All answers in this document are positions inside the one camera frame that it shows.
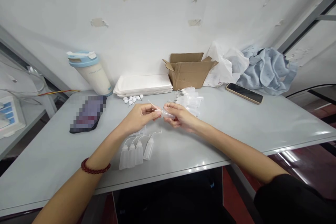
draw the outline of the white wall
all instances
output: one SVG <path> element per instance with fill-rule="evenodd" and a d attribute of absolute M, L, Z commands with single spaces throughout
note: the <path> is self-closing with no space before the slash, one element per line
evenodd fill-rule
<path fill-rule="evenodd" d="M 69 50 L 96 51 L 114 82 L 121 74 L 163 73 L 162 58 L 206 52 L 215 39 L 240 49 L 270 46 L 309 1 L 0 0 L 0 25 L 69 87 L 85 90 L 67 62 Z M 90 25 L 100 17 L 109 28 Z M 201 26 L 189 27 L 189 19 L 202 19 Z"/>
<path fill-rule="evenodd" d="M 334 7 L 328 15 L 336 15 Z M 300 66 L 285 96 L 320 84 L 336 84 L 336 21 L 320 21 L 288 53 Z M 290 97 L 301 107 L 319 98 L 302 92 Z"/>

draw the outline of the table surface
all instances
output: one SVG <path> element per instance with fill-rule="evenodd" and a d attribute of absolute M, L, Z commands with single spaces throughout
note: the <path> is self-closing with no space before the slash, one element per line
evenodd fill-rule
<path fill-rule="evenodd" d="M 225 88 L 203 87 L 200 119 L 258 149 L 266 155 L 336 139 L 336 129 L 283 96 L 264 95 L 256 105 Z M 106 110 L 91 132 L 69 133 L 70 124 L 94 92 L 73 94 L 28 147 L 0 177 L 0 216 L 43 207 L 80 167 L 104 138 L 132 109 L 115 95 L 107 98 Z M 163 106 L 174 93 L 145 96 Z M 96 194 L 168 179 L 230 163 L 229 159 L 199 137 L 172 129 L 159 119 L 147 125 L 154 137 L 150 161 L 119 170 L 121 147 L 96 189 Z M 141 139 L 145 148 L 148 138 Z"/>
<path fill-rule="evenodd" d="M 0 160 L 21 140 L 21 138 L 40 120 L 46 110 L 41 105 L 20 101 L 26 126 L 11 135 L 0 139 Z"/>

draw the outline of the hand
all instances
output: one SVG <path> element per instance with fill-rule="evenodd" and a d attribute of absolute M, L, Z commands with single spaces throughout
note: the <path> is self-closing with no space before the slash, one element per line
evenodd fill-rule
<path fill-rule="evenodd" d="M 156 108 L 150 103 L 135 104 L 132 110 L 118 125 L 124 132 L 131 135 L 141 130 L 149 121 L 155 121 L 161 117 L 161 111 L 154 111 Z"/>
<path fill-rule="evenodd" d="M 198 125 L 202 123 L 200 119 L 192 115 L 185 107 L 176 103 L 166 103 L 163 107 L 168 113 L 176 116 L 174 120 L 164 117 L 164 121 L 173 128 L 181 127 L 187 132 L 195 133 Z"/>

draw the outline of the cardboard box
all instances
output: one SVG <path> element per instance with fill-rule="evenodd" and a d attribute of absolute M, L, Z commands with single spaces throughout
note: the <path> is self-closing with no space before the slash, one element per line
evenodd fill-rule
<path fill-rule="evenodd" d="M 203 53 L 171 54 L 170 63 L 163 59 L 169 70 L 174 90 L 193 86 L 201 88 L 211 68 L 218 64 L 211 57 L 202 60 Z"/>

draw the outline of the red beaded bracelet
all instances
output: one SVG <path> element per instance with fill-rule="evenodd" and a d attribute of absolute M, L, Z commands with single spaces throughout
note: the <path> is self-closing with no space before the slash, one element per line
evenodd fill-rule
<path fill-rule="evenodd" d="M 86 161 L 88 160 L 89 158 L 86 158 L 83 160 L 82 164 L 81 164 L 81 168 L 83 171 L 85 171 L 86 173 L 90 173 L 90 174 L 99 174 L 99 173 L 104 173 L 104 172 L 107 172 L 107 170 L 111 167 L 111 164 L 108 164 L 108 166 L 106 166 L 105 169 L 102 169 L 102 170 L 92 170 L 90 168 L 88 168 L 85 163 Z"/>

